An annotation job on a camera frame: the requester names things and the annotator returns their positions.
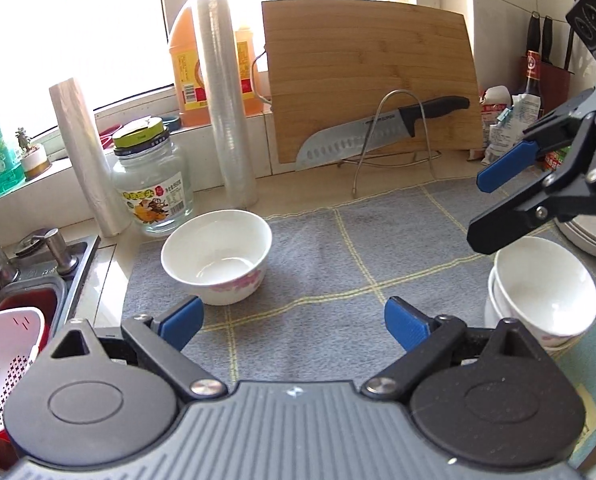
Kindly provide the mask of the white pink colander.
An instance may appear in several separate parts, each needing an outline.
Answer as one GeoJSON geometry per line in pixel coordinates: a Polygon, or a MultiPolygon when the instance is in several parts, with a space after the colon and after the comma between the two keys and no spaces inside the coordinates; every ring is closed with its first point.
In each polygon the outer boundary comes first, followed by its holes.
{"type": "Polygon", "coordinates": [[[8,440],[4,428],[5,403],[36,360],[44,334],[44,314],[38,308],[0,311],[0,440],[8,440]]]}

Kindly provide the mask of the red white food packet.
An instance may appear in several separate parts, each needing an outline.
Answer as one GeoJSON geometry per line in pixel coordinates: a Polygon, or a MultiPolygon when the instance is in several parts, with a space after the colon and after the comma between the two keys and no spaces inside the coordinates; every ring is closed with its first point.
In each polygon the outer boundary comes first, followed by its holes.
{"type": "Polygon", "coordinates": [[[497,122],[497,117],[507,107],[511,107],[511,94],[506,86],[494,86],[486,89],[480,99],[480,117],[483,134],[483,147],[488,146],[490,127],[497,122]]]}

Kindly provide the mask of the dark soy sauce bottle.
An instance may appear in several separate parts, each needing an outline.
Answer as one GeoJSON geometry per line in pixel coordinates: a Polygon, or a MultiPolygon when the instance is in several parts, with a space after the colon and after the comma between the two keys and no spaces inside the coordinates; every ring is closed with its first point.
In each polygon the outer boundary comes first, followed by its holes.
{"type": "Polygon", "coordinates": [[[522,92],[540,99],[537,117],[544,113],[542,91],[540,91],[540,14],[533,11],[526,32],[526,68],[522,92]]]}

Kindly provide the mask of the short plastic wrap roll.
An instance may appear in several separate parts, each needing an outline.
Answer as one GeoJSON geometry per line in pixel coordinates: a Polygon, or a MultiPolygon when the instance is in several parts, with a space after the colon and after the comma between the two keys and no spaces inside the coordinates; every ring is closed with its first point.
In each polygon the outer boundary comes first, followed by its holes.
{"type": "Polygon", "coordinates": [[[121,234],[131,218],[112,184],[92,110],[72,78],[51,86],[50,97],[71,166],[100,232],[104,237],[121,234]]]}

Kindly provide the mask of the tall plastic wrap roll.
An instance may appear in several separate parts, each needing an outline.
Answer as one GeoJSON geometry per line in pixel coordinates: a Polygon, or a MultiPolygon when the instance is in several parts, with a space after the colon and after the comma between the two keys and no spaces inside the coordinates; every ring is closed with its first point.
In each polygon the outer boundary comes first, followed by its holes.
{"type": "Polygon", "coordinates": [[[195,25],[217,160],[228,203],[247,209],[258,200],[241,95],[236,44],[227,0],[196,0],[195,25]]]}

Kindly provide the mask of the sink soap dispenser knob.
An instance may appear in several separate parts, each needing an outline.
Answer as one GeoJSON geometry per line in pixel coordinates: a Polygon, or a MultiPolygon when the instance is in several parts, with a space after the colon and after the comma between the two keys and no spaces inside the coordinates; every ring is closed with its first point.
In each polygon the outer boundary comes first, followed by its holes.
{"type": "Polygon", "coordinates": [[[26,258],[37,252],[42,246],[48,248],[56,261],[56,272],[67,275],[77,269],[79,259],[68,248],[58,228],[37,230],[23,238],[15,247],[17,258],[26,258]]]}

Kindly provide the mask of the orange oil bottle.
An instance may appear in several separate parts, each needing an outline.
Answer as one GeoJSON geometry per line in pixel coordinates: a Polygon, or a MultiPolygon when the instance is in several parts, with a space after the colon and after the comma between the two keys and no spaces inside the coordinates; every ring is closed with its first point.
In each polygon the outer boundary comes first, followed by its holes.
{"type": "MultiPolygon", "coordinates": [[[[259,90],[265,96],[269,94],[269,83],[261,79],[265,67],[258,59],[265,46],[262,3],[269,0],[227,1],[234,30],[243,107],[246,115],[259,115],[264,110],[264,104],[255,96],[255,92],[259,90]]],[[[185,0],[169,35],[177,106],[185,127],[206,126],[210,122],[197,46],[198,37],[199,33],[194,29],[193,23],[193,0],[185,0]]]]}

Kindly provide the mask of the crumpled white food bag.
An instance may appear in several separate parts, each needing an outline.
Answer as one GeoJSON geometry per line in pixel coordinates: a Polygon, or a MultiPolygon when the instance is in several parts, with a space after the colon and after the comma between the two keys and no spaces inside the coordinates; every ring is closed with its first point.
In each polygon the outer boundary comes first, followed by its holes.
{"type": "Polygon", "coordinates": [[[493,164],[522,138],[523,130],[537,121],[542,99],[533,94],[517,94],[512,97],[511,107],[506,107],[488,129],[488,145],[484,151],[482,164],[493,164]]]}

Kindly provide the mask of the green lid red tub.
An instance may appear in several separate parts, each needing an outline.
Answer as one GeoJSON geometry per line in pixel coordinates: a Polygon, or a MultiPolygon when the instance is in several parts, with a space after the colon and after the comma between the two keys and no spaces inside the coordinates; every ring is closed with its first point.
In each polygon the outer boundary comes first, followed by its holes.
{"type": "Polygon", "coordinates": [[[547,153],[544,157],[543,167],[545,170],[552,171],[560,167],[569,154],[570,148],[558,148],[556,151],[547,153]]]}

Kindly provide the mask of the bamboo cutting board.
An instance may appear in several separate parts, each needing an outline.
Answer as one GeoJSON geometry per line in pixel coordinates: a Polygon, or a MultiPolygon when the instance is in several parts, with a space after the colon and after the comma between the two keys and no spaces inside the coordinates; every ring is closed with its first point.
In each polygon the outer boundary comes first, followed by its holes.
{"type": "Polygon", "coordinates": [[[390,153],[482,144],[476,69],[462,14],[388,1],[270,0],[262,16],[279,162],[319,130],[441,96],[470,105],[418,122],[390,153]]]}

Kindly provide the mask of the steel sink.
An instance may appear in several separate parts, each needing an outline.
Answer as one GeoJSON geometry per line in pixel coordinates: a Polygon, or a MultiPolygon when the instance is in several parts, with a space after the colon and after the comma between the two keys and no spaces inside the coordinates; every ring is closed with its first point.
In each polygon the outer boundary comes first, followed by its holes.
{"type": "Polygon", "coordinates": [[[0,310],[37,307],[45,314],[48,338],[52,338],[74,316],[98,244],[98,235],[69,242],[67,247],[71,255],[78,259],[78,265],[66,275],[57,272],[57,262],[47,249],[39,250],[27,258],[15,258],[15,266],[19,269],[18,279],[0,290],[0,310]]]}

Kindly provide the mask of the small potted plant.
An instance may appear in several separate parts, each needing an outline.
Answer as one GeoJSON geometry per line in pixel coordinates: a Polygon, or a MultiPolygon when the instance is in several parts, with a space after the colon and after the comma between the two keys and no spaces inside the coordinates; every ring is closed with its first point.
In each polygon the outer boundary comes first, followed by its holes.
{"type": "Polygon", "coordinates": [[[15,136],[21,152],[21,167],[27,181],[39,177],[40,174],[50,169],[52,163],[42,144],[32,144],[24,128],[18,128],[15,136]]]}

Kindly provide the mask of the grey checked table mat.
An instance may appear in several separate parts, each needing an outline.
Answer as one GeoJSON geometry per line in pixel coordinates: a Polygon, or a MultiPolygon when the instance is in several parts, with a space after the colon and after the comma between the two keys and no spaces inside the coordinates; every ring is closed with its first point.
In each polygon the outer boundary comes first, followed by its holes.
{"type": "Polygon", "coordinates": [[[482,326],[493,261],[470,249],[468,223],[534,179],[526,171],[492,194],[439,181],[273,219],[261,286],[207,308],[185,356],[227,384],[360,383],[402,354],[383,323],[392,296],[482,326]]]}

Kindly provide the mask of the white floral bowl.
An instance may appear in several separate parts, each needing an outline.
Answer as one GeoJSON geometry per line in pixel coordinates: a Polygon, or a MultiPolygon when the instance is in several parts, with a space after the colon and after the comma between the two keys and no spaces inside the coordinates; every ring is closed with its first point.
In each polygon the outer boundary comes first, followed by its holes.
{"type": "Polygon", "coordinates": [[[216,210],[177,228],[164,242],[160,262],[204,304],[226,307],[260,287],[272,243],[270,225],[257,214],[216,210]]]}
{"type": "Polygon", "coordinates": [[[549,353],[568,348],[596,320],[596,285],[578,257],[526,236],[496,252],[488,274],[484,326],[517,318],[549,353]]]}

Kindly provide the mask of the stack of white plates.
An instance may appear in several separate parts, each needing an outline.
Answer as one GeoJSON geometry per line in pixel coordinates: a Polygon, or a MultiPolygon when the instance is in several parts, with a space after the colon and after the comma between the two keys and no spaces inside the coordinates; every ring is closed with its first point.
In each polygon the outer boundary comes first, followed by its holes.
{"type": "Polygon", "coordinates": [[[577,216],[568,222],[556,219],[555,225],[576,248],[596,257],[596,217],[577,216]]]}

